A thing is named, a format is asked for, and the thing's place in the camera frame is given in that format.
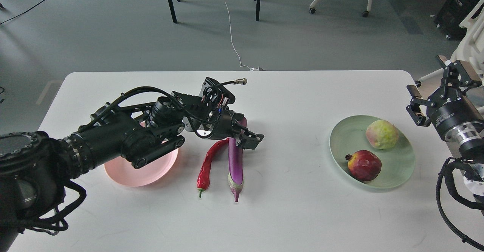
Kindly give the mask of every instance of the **eggplant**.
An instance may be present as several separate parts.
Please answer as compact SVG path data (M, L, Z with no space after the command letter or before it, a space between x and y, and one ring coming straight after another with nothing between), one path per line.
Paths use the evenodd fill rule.
M239 121L242 126L247 126L247 119L244 117ZM235 138L228 140L228 183L234 194L235 202L239 201L239 193L244 187L244 170L242 169L243 150L235 144Z

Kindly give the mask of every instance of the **yellow-green fruit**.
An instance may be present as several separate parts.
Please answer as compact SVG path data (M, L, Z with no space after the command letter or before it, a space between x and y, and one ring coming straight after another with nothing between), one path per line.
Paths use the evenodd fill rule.
M385 120L374 121L365 134L368 142L376 149L390 149L398 141L397 128Z

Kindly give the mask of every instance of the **connector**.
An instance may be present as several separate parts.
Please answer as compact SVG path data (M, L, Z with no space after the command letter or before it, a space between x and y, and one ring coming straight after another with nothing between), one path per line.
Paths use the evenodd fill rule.
M245 78L238 78L238 79L235 79L235 80L234 80L234 84L235 84L235 85L238 85L238 84L245 85L245 84L247 84L247 79L245 79Z

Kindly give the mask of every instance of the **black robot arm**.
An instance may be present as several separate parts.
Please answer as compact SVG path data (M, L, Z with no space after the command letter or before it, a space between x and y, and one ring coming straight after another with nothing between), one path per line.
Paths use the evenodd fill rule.
M255 149L264 135L238 123L244 115L228 108L235 96L225 88L246 83L245 78L219 83L208 77L198 96L138 87L106 103L90 116L90 123L63 139L42 131L0 136L0 251L7 250L24 229L52 235L66 230L65 216L86 197L86 191L71 179L117 156L135 169L142 168L183 145L183 130L202 139L232 137L238 147ZM143 92L163 96L156 102L119 106ZM65 188L76 190L79 198L58 210ZM40 218L52 210L52 217Z

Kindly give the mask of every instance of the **black equipment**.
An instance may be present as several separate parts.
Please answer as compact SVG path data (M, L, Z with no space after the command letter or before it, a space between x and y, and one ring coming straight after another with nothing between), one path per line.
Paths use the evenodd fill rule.
M232 137L238 147L255 149L264 135L238 123L244 115L228 108L235 96L225 88L246 83L245 78L219 83L207 77L198 96L138 87L98 109L90 123L63 139L50 138L43 131L0 136L0 251L25 229L55 235L68 228L64 218L86 198L86 191L71 179L117 156L135 169L142 168L182 146L184 129L202 139ZM143 92L164 96L156 102L119 106ZM133 113L140 115L133 118ZM79 197L59 211L65 188ZM52 210L52 217L40 218Z
M479 135L484 129L484 119L466 96L468 90L481 87L482 80L468 62L457 60L449 63L444 56L439 56L439 62L443 67L440 87L427 99L422 99L417 87L408 85L407 89L412 99L406 110L416 125L428 127L432 123L441 140L459 144L461 158L447 159L439 173L436 188L437 206L446 224L463 242L484 251L483 245L460 232L449 221L440 200L440 188L445 178L449 194L456 201L471 209L484 210L484 196L474 194L476 202L463 198L455 188L452 175L454 169L459 169L467 181L473 181L478 185L484 182L484 173L481 170L484 164L484 139ZM422 113L420 105L427 107L426 114Z

